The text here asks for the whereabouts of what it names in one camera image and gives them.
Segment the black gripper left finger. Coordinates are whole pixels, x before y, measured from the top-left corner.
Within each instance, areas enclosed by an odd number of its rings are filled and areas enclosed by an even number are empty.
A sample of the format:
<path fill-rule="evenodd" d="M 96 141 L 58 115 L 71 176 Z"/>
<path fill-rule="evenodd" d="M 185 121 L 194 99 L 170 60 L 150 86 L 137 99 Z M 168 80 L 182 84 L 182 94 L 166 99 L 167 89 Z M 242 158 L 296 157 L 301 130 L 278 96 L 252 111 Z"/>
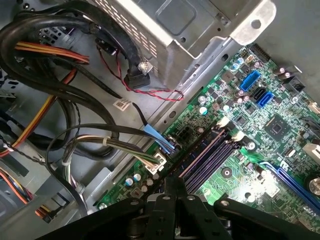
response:
<path fill-rule="evenodd" d="M 42 240 L 172 240 L 177 178 L 166 177 L 155 201 L 129 197 L 46 235 Z"/>

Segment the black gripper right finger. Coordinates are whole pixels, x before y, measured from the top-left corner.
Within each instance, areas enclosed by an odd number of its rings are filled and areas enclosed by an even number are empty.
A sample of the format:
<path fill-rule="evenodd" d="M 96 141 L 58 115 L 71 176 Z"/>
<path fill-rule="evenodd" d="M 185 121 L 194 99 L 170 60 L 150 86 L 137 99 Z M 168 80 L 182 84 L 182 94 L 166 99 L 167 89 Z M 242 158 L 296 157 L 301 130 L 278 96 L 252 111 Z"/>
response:
<path fill-rule="evenodd" d="M 177 197 L 201 240 L 318 240 L 320 235 L 229 198 L 210 206 L 176 178 Z"/>

